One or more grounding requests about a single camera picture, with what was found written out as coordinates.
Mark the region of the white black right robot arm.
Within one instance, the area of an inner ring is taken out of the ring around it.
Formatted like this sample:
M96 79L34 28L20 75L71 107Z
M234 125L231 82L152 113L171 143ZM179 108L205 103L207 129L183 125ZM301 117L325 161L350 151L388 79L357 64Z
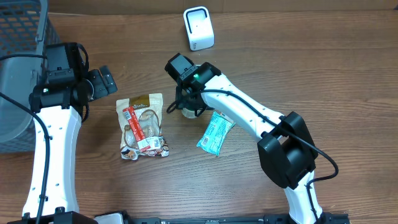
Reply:
M257 142L261 168L282 188L292 223L323 223L325 216L313 186L318 152L301 116L287 116L256 102L235 87L218 68L194 64L176 54L165 71L176 81L175 101L167 112L182 110L196 118L206 110L218 110L242 127Z

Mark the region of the red snack stick packet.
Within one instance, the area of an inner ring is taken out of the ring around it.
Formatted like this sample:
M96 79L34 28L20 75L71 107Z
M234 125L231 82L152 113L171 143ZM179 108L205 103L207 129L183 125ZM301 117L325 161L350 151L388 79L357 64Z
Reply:
M125 108L125 109L123 109L123 113L130 125L130 128L133 132L133 135L135 137L135 140L137 142L139 150L141 152L149 150L150 143L144 135L144 132L143 132L141 125L139 124L139 121L135 114L134 108L132 106Z

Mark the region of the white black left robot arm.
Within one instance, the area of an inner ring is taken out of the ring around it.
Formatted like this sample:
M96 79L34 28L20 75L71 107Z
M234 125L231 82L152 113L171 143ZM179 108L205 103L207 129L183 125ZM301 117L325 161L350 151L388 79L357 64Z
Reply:
M45 78L29 95L29 106L1 98L31 115L35 125L32 180L19 223L96 223L79 213L75 193L78 133L89 103L117 91L106 66L91 70L84 46L76 42L47 46Z

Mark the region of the green lid jar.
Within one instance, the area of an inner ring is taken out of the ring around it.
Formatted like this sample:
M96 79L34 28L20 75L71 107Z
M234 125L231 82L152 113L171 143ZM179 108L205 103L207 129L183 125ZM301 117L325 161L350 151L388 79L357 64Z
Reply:
M184 115L184 117L186 117L188 119L195 119L197 117L195 115L196 112L197 112L197 110L189 110L187 108L182 109L182 114Z

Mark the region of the teal snack packet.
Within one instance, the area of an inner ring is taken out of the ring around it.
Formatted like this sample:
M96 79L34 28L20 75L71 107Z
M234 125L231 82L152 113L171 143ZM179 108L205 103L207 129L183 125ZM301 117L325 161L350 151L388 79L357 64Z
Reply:
M221 147L235 122L228 119L223 113L213 112L205 133L197 143L197 147L205 152L219 156Z

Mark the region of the beige nut snack pouch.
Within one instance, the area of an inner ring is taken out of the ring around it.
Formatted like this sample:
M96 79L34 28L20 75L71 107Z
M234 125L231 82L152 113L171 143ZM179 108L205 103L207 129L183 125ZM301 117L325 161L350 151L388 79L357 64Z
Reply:
M144 152L139 150L130 125L123 113L123 109L130 106L134 108L144 135L150 143L150 149ZM162 134L162 107L163 95L161 93L151 93L116 101L116 112L122 131L120 148L123 159L136 161L141 156L167 157L169 155L169 146Z

